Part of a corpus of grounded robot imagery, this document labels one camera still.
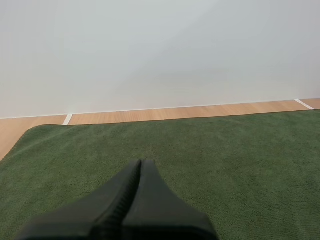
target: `wooden floor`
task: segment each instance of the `wooden floor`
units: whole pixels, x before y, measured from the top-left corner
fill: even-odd
[[[302,102],[314,109],[320,109],[320,98],[304,99],[302,100]],[[138,111],[103,112],[74,114],[69,122],[69,125],[110,124],[169,119],[219,117],[261,113],[290,112],[300,110],[309,111],[309,109],[303,106],[302,104],[294,100],[290,100]],[[2,160],[5,157],[5,155],[11,150],[11,148],[15,145],[19,138],[28,129],[45,124],[62,125],[66,117],[66,115],[60,115],[0,119],[0,160]]]

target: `black object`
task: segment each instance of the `black object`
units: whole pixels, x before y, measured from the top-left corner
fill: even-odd
[[[90,195],[31,221],[16,240],[166,240],[218,237],[178,198],[151,160],[131,161]]]

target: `white wall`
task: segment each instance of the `white wall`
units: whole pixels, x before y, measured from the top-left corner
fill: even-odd
[[[320,97],[319,0],[1,0],[0,118]]]

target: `light wood floor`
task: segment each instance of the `light wood floor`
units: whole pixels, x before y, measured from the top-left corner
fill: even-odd
[[[319,99],[302,100],[314,109],[320,109]],[[201,117],[234,116],[308,110],[300,103],[274,101],[216,106],[182,107],[138,111],[119,111],[74,114],[69,125],[110,124],[123,122],[156,121]],[[19,138],[30,128],[45,124],[62,125],[66,115],[0,119],[0,160],[11,150]]]

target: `green carpet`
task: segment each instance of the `green carpet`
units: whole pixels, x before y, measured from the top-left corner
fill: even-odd
[[[131,159],[208,214],[222,240],[320,237],[320,111],[44,125],[0,162],[0,239],[98,188]]]

